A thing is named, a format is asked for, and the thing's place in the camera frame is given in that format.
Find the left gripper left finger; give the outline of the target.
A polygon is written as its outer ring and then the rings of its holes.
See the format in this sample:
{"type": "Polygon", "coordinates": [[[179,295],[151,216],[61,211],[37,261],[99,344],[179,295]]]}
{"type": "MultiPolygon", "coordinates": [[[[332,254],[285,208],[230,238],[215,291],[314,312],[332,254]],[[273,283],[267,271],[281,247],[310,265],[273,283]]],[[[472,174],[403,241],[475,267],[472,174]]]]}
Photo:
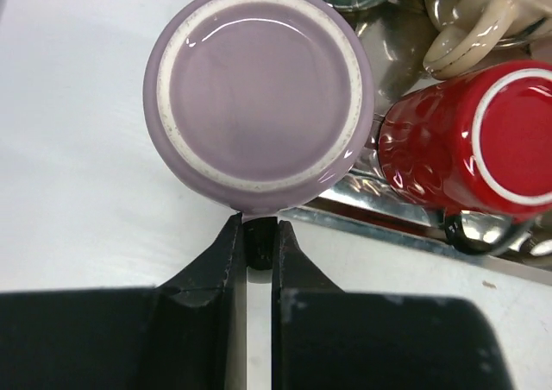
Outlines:
{"type": "Polygon", "coordinates": [[[3,293],[2,388],[245,388],[241,220],[161,286],[3,293]]]}

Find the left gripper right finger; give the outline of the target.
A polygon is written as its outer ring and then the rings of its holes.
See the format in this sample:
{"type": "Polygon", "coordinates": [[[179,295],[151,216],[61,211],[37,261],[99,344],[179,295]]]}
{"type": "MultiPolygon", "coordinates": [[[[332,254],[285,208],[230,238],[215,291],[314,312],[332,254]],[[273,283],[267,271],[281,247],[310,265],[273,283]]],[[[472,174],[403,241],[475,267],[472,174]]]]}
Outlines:
{"type": "Polygon", "coordinates": [[[275,389],[511,389],[482,312],[453,297],[345,292],[301,250],[273,246],[275,389]]]}

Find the lilac mug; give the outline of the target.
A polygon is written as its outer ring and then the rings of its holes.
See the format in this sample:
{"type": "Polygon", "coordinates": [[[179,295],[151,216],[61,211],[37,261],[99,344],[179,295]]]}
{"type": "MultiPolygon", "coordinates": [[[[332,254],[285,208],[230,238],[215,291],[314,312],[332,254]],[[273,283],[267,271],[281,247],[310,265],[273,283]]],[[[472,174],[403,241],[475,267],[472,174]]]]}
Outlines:
{"type": "Polygon", "coordinates": [[[155,42],[142,96],[161,159],[240,212],[257,269],[272,263],[278,212],[352,168],[375,104],[359,39],[322,0],[194,0],[155,42]]]}

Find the red mug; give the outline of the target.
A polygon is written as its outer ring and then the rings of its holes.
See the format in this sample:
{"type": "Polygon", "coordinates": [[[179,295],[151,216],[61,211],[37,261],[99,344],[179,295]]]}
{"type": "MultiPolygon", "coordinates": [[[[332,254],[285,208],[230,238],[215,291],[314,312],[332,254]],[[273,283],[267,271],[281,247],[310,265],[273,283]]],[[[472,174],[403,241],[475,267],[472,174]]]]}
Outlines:
{"type": "Polygon", "coordinates": [[[413,204],[442,212],[449,243],[502,255],[551,206],[551,66],[512,60],[403,96],[379,130],[386,181],[413,204]],[[510,219],[478,246],[461,213],[510,219]]]}

